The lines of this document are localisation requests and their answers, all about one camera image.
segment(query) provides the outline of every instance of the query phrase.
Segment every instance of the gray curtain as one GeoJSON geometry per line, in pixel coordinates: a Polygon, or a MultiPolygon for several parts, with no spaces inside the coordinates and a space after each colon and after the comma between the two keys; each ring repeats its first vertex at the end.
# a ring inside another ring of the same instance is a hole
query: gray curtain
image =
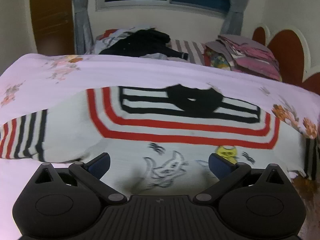
{"type": "Polygon", "coordinates": [[[240,35],[243,12],[249,0],[230,0],[230,10],[224,20],[220,34],[240,35]]]}
{"type": "Polygon", "coordinates": [[[76,54],[82,55],[93,44],[92,32],[88,16],[88,0],[72,0],[74,6],[74,35],[76,54]]]}

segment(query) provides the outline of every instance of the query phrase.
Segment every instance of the window frame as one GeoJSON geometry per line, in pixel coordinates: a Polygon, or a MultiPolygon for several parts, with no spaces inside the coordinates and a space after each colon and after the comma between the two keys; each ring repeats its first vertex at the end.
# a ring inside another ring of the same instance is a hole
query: window frame
{"type": "Polygon", "coordinates": [[[139,6],[139,8],[159,8],[159,9],[171,9],[187,12],[196,12],[206,15],[214,15],[224,18],[228,12],[205,7],[196,4],[174,2],[172,0],[124,0],[124,1],[111,1],[105,2],[105,0],[95,0],[96,11],[110,10],[110,9],[132,9],[139,6]]]}

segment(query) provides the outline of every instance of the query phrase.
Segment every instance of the red stripe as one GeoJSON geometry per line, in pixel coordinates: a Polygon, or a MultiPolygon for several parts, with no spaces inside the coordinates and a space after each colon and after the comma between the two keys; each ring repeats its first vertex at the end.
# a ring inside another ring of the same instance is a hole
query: red stripe
{"type": "Polygon", "coordinates": [[[222,125],[208,125],[208,124],[193,124],[193,123],[181,123],[181,122],[169,122],[160,120],[149,119],[123,119],[117,116],[111,106],[111,90],[109,87],[103,88],[103,104],[104,109],[109,119],[115,124],[119,125],[132,125],[132,126],[145,126],[165,129],[184,129],[184,130],[199,130],[209,132],[225,132],[225,133],[237,133],[243,135],[253,136],[266,136],[270,132],[270,114],[266,113],[265,127],[261,130],[253,130],[249,128],[230,127],[222,125]]]}
{"type": "Polygon", "coordinates": [[[195,136],[184,136],[184,135],[156,135],[146,133],[131,133],[131,132],[119,132],[109,130],[99,119],[95,104],[94,89],[87,89],[87,98],[89,106],[89,114],[92,122],[100,134],[105,138],[112,139],[123,139],[123,140],[134,140],[134,141],[151,141],[157,143],[185,143],[185,144],[196,144],[196,145],[232,145],[241,146],[255,149],[272,149],[278,140],[279,124],[280,120],[275,119],[275,133],[273,138],[268,143],[248,142],[235,139],[217,139],[217,138],[205,138],[195,136]]]}
{"type": "Polygon", "coordinates": [[[2,138],[2,141],[0,144],[0,156],[2,156],[4,142],[5,142],[5,139],[7,138],[7,135],[8,135],[8,123],[7,122],[3,125],[3,129],[4,129],[4,135],[3,135],[3,138],[2,138]]]}
{"type": "Polygon", "coordinates": [[[10,135],[10,139],[7,147],[7,154],[5,156],[6,159],[10,159],[10,152],[12,149],[13,140],[16,135],[16,128],[17,128],[17,119],[12,119],[12,131],[11,131],[11,135],[10,135]]]}

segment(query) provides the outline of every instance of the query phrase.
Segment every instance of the brown wooden door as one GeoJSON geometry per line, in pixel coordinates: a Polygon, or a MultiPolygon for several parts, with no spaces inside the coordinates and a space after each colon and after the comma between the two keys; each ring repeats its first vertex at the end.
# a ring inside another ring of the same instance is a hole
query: brown wooden door
{"type": "Polygon", "coordinates": [[[75,53],[71,0],[30,0],[30,11],[38,53],[75,53]]]}

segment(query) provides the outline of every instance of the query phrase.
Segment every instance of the bed sheet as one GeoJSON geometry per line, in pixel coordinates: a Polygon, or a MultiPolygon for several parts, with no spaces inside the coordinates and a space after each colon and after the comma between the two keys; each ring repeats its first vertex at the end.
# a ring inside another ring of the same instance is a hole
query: bed sheet
{"type": "MultiPolygon", "coordinates": [[[[23,56],[0,77],[0,124],[55,106],[88,88],[163,88],[175,84],[214,87],[227,97],[274,113],[309,137],[316,136],[320,97],[299,87],[195,64],[109,55],[23,56]]],[[[0,159],[0,184],[5,192],[0,195],[3,239],[20,236],[12,219],[12,205],[38,165],[31,159],[0,159]]]]}

